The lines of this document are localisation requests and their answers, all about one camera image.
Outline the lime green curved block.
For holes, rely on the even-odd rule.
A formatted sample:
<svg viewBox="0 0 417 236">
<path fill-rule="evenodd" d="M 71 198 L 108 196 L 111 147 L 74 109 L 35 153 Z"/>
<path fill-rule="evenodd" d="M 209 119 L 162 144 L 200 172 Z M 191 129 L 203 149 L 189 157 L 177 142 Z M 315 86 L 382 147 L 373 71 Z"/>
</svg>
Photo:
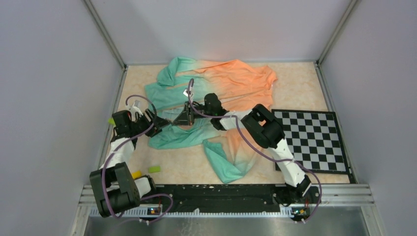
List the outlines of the lime green curved block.
<svg viewBox="0 0 417 236">
<path fill-rule="evenodd" d="M 113 118 L 109 118 L 108 123 L 111 124 L 111 125 L 116 125 Z"/>
</svg>

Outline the aluminium front rail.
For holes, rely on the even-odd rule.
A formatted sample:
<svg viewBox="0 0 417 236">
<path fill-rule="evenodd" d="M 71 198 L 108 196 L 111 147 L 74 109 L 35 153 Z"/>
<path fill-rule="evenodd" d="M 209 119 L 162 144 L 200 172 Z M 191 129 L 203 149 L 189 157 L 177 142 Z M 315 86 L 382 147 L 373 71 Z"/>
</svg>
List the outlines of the aluminium front rail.
<svg viewBox="0 0 417 236">
<path fill-rule="evenodd" d="M 124 210 L 123 217 L 283 217 L 303 220 L 324 208 L 337 212 L 358 208 L 365 222 L 376 224 L 375 202 L 367 184 L 314 184 L 304 197 L 290 193 L 283 184 L 165 184 L 156 197 Z"/>
</svg>

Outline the teal and orange jacket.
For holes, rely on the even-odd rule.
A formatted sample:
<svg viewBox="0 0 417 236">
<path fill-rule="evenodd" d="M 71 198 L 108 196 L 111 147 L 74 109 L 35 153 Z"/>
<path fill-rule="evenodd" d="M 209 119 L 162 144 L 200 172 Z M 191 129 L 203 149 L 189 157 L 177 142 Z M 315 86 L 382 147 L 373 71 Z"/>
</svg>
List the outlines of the teal and orange jacket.
<svg viewBox="0 0 417 236">
<path fill-rule="evenodd" d="M 269 66 L 252 67 L 238 59 L 206 61 L 174 58 L 155 83 L 145 86 L 158 115 L 172 124 L 150 138 L 154 149 L 202 145 L 222 183 L 244 177 L 257 161 L 259 146 L 230 112 L 273 104 L 277 75 Z"/>
</svg>

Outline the yellow block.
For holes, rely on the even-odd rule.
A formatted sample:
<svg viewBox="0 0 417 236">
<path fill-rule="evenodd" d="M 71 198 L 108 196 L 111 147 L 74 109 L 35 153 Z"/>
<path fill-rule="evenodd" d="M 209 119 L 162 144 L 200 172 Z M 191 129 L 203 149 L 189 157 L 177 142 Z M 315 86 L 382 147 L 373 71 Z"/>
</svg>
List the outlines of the yellow block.
<svg viewBox="0 0 417 236">
<path fill-rule="evenodd" d="M 134 180 L 139 179 L 141 176 L 142 176 L 142 172 L 141 172 L 141 171 L 136 171 L 136 172 L 133 172 L 133 173 L 132 173 L 132 178 L 133 178 Z"/>
</svg>

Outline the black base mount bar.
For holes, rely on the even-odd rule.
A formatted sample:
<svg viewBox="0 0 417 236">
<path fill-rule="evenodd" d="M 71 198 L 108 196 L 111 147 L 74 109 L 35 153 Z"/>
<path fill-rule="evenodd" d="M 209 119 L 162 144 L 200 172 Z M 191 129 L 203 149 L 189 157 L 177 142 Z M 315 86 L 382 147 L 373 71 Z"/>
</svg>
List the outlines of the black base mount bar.
<svg viewBox="0 0 417 236">
<path fill-rule="evenodd" d="M 261 213 L 279 212 L 284 207 L 312 207 L 319 201 L 319 189 L 312 186 L 304 198 L 284 184 L 166 184 L 147 194 L 140 206 L 154 204 L 170 213 Z"/>
</svg>

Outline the black white checkerboard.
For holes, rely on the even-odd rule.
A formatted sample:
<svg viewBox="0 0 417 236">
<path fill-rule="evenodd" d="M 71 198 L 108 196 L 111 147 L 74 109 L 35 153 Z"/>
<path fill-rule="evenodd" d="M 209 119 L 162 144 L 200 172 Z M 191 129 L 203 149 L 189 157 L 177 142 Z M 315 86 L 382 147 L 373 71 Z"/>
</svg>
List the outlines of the black white checkerboard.
<svg viewBox="0 0 417 236">
<path fill-rule="evenodd" d="M 303 167 L 315 173 L 351 173 L 334 112 L 272 111 L 284 126 L 289 150 Z"/>
</svg>

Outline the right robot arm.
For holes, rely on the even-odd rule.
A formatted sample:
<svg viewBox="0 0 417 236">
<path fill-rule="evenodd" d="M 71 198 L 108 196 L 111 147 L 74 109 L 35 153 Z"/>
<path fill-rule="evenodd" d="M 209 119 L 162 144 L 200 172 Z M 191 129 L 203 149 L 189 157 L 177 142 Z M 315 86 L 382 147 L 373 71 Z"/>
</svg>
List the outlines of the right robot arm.
<svg viewBox="0 0 417 236">
<path fill-rule="evenodd" d="M 213 127 L 220 131 L 236 129 L 242 134 L 244 128 L 258 146 L 270 152 L 270 159 L 278 164 L 289 198 L 301 203 L 308 197 L 311 180 L 290 151 L 283 124 L 264 105 L 257 104 L 247 111 L 227 111 L 218 96 L 209 93 L 202 104 L 192 99 L 186 101 L 172 124 L 191 126 L 198 118 L 209 118 Z"/>
</svg>

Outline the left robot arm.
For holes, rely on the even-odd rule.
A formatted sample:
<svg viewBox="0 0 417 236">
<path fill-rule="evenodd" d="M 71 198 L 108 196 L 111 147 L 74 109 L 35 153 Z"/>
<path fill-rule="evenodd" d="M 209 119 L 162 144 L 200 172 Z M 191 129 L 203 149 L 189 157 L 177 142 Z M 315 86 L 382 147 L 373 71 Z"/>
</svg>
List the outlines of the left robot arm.
<svg viewBox="0 0 417 236">
<path fill-rule="evenodd" d="M 141 135 L 153 137 L 170 124 L 146 109 L 140 112 L 122 110 L 112 115 L 115 123 L 111 149 L 104 164 L 89 175 L 99 214 L 106 218 L 120 217 L 127 210 L 138 207 L 141 199 L 152 203 L 158 191 L 149 175 L 134 177 L 128 162 Z"/>
</svg>

